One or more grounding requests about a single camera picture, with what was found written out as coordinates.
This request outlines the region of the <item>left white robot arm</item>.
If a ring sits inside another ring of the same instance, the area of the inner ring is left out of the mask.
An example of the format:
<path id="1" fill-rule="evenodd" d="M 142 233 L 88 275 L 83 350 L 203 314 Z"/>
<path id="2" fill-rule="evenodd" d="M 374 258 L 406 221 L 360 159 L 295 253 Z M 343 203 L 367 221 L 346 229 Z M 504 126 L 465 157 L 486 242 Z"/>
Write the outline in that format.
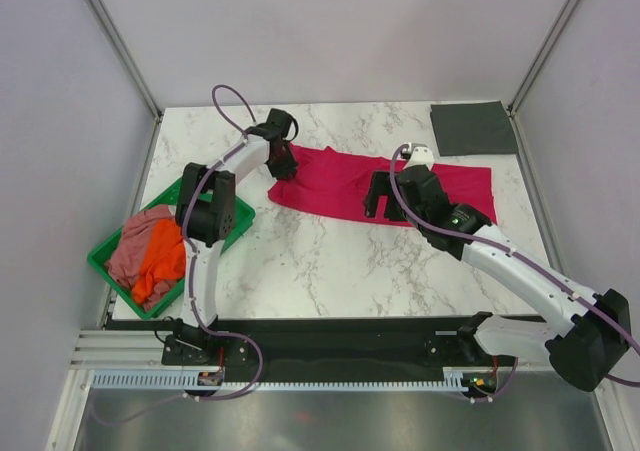
<path id="1" fill-rule="evenodd" d="M 291 114 L 273 108 L 265 122 L 245 130 L 215 163 L 184 168 L 176 205 L 187 260 L 180 314 L 184 324 L 208 328 L 218 317 L 217 274 L 225 241 L 235 228 L 236 185 L 261 166 L 277 180 L 294 178 L 298 164 L 288 135 L 298 132 Z"/>

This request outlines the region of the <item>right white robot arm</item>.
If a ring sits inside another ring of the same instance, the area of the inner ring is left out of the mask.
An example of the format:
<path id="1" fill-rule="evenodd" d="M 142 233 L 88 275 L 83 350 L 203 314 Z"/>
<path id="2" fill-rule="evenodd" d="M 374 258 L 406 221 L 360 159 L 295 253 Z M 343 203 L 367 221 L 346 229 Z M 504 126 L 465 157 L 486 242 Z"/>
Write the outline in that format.
<path id="1" fill-rule="evenodd" d="M 598 293 L 520 251 L 481 211 L 451 202 L 425 165 L 373 172 L 363 201 L 366 217 L 376 216 L 380 197 L 387 199 L 386 218 L 409 223 L 433 248 L 492 277 L 540 316 L 528 322 L 476 314 L 457 342 L 465 362 L 481 364 L 491 355 L 541 360 L 582 391 L 603 380 L 639 385 L 613 373 L 629 350 L 639 348 L 621 293 Z"/>

